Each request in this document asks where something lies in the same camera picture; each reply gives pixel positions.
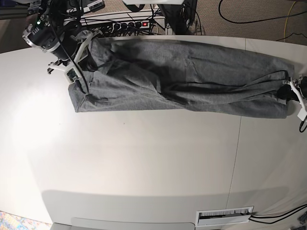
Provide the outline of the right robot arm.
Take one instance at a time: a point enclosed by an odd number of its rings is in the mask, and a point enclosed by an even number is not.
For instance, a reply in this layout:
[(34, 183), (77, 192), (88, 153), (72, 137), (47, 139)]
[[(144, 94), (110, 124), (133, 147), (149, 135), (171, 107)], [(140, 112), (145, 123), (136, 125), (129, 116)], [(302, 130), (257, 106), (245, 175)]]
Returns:
[(82, 26), (81, 17), (93, 8), (91, 0), (41, 0), (34, 23), (23, 32), (25, 42), (55, 55), (52, 66), (67, 66), (88, 36), (99, 34)]

